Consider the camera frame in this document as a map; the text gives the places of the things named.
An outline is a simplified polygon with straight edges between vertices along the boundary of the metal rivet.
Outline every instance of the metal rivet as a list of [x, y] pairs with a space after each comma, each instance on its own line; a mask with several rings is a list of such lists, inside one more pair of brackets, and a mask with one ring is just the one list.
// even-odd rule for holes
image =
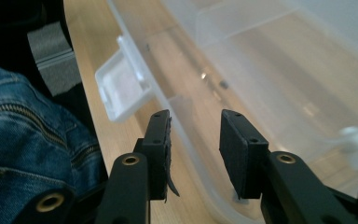
[[283, 163], [287, 163], [287, 164], [293, 164], [296, 163], [296, 159], [292, 156], [290, 156], [289, 154], [279, 154], [277, 156], [278, 161], [281, 161]]
[[139, 158], [136, 156], [128, 156], [124, 158], [122, 162], [124, 165], [135, 165], [139, 162]]
[[52, 211], [61, 206], [64, 199], [65, 197], [60, 193], [51, 193], [39, 201], [36, 205], [36, 211], [41, 213]]

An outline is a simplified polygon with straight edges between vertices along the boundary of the jeans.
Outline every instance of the jeans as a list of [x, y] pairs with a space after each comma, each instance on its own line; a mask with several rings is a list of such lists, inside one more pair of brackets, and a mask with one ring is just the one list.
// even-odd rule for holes
[[0, 69], [0, 223], [49, 189], [81, 195], [104, 174], [101, 150], [66, 109], [22, 75]]

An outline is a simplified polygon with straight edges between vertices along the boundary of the zipper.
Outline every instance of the zipper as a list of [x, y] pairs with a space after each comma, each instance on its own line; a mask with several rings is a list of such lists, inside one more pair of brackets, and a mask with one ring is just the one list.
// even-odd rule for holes
[[46, 136], [50, 141], [60, 144], [66, 148], [65, 142], [55, 133], [53, 132], [43, 121], [39, 118], [32, 110], [28, 109], [23, 105], [14, 105], [14, 104], [4, 104], [0, 105], [0, 112], [13, 112], [16, 114], [20, 114], [31, 121], [34, 122], [36, 126], [39, 127], [42, 134]]
[[86, 149], [83, 149], [79, 154], [75, 156], [75, 158], [71, 161], [72, 167], [77, 166], [79, 163], [81, 163], [83, 160], [85, 160], [89, 154], [92, 154], [94, 152], [101, 151], [99, 145], [94, 145], [91, 147], [87, 147]]

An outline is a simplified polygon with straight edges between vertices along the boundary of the clear plastic container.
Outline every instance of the clear plastic container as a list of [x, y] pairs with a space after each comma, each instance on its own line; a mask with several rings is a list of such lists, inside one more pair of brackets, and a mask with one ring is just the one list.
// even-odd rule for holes
[[145, 79], [172, 111], [216, 219], [262, 221], [258, 201], [237, 200], [221, 159], [223, 108], [244, 114], [271, 150], [297, 154], [326, 185], [357, 196], [358, 28], [348, 35], [339, 18], [358, 15], [358, 2], [329, 1], [340, 8], [334, 17], [322, 2], [306, 1], [108, 3]]

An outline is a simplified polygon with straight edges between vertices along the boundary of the wooden table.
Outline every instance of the wooden table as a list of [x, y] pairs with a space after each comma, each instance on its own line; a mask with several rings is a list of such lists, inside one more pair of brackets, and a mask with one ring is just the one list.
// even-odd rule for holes
[[[64, 7], [103, 159], [110, 172], [115, 158], [132, 152], [136, 140], [144, 137], [150, 115], [161, 110], [161, 107], [153, 99], [124, 123], [114, 123], [108, 119], [94, 75], [117, 50], [116, 38], [120, 30], [106, 0], [65, 0]], [[172, 178], [181, 196], [178, 198], [169, 192], [166, 203], [152, 202], [152, 223], [214, 223], [183, 158], [174, 147]]]

